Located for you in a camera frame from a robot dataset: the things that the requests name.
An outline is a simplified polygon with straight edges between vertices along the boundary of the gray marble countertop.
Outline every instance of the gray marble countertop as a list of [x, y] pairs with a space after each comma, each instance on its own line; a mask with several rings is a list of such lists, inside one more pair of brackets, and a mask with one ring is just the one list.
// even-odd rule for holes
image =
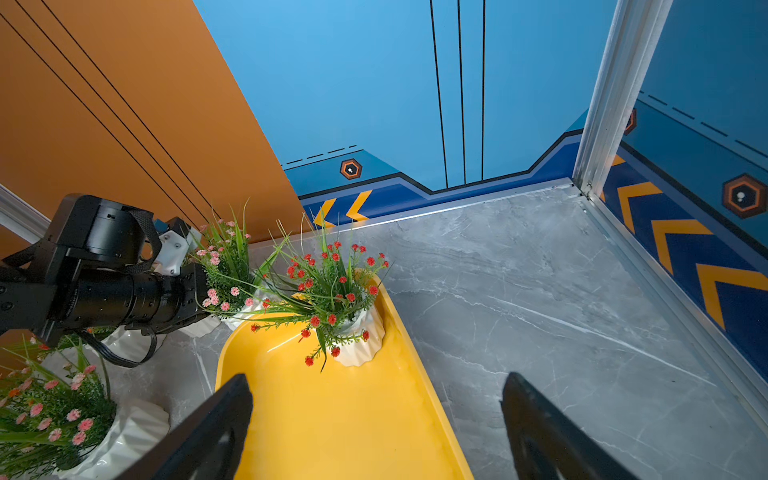
[[[565, 190], [340, 239], [395, 261], [386, 288], [476, 478], [515, 478], [498, 404], [511, 371], [643, 480], [766, 477], [764, 436]], [[170, 334], [146, 365], [110, 368], [116, 396], [157, 403], [178, 425], [213, 392], [229, 334]]]

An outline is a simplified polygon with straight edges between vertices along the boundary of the orange wall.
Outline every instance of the orange wall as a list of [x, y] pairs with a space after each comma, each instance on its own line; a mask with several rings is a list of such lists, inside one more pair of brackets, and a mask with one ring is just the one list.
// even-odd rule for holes
[[0, 0], [0, 183], [48, 217], [72, 192], [195, 224], [250, 198], [255, 240], [276, 220], [300, 228], [300, 203], [191, 0], [19, 3]]

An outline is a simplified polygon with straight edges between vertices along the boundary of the hexagon logo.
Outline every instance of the hexagon logo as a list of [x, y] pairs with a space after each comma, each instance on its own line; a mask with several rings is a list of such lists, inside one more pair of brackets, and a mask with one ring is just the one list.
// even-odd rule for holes
[[740, 175], [723, 185], [723, 205], [739, 218], [749, 218], [768, 210], [768, 187], [749, 174]]
[[633, 108], [632, 113], [629, 116], [629, 120], [627, 121], [627, 126], [624, 129], [624, 135], [629, 135], [632, 130], [637, 126], [637, 109]]
[[354, 158], [344, 160], [341, 163], [341, 174], [346, 177], [347, 180], [355, 180], [362, 175], [362, 165]]

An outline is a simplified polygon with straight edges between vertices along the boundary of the yellow chevron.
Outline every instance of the yellow chevron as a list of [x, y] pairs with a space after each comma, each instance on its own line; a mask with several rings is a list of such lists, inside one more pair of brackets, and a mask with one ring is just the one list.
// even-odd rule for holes
[[768, 291], [768, 278], [760, 272], [700, 263], [696, 264], [696, 270], [699, 272], [704, 307], [722, 329], [725, 329], [725, 322], [723, 321], [723, 310], [720, 308], [720, 297], [717, 295], [717, 282]]
[[328, 215], [328, 212], [331, 211], [331, 207], [333, 207], [333, 204], [336, 202], [335, 198], [331, 198], [330, 200], [326, 200], [323, 202], [323, 206], [320, 208], [320, 212], [315, 216], [315, 225], [318, 227], [335, 227], [333, 223], [330, 223], [329, 221], [326, 221], [326, 215]]
[[619, 203], [621, 204], [621, 216], [624, 217], [624, 225], [627, 229], [634, 233], [634, 221], [632, 221], [632, 212], [629, 208], [629, 199], [632, 197], [645, 197], [646, 195], [660, 194], [656, 185], [651, 182], [645, 182], [644, 184], [627, 185], [616, 189], [616, 193], [619, 196]]
[[667, 245], [668, 233], [688, 233], [690, 235], [712, 235], [704, 225], [698, 220], [653, 220], [650, 222], [654, 229], [654, 239], [656, 239], [656, 251], [659, 253], [659, 263], [664, 265], [670, 275], [672, 272], [672, 259], [670, 258], [670, 248]]
[[368, 200], [368, 197], [370, 196], [371, 192], [373, 192], [373, 190], [368, 190], [367, 192], [360, 192], [360, 195], [357, 196], [357, 198], [355, 199], [355, 203], [352, 204], [352, 206], [349, 208], [349, 211], [346, 213], [346, 216], [358, 222], [362, 222], [363, 220], [368, 220], [368, 217], [361, 214], [359, 211], [360, 211], [360, 208], [362, 208], [362, 205], [366, 202], [366, 200]]

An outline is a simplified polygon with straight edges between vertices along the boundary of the white wall trim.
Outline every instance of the white wall trim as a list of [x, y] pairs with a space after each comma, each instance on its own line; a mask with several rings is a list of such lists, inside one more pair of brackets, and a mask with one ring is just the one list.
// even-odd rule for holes
[[0, 224], [29, 243], [40, 240], [51, 220], [0, 184]]
[[574, 183], [588, 197], [603, 191], [672, 1], [616, 5], [574, 168]]

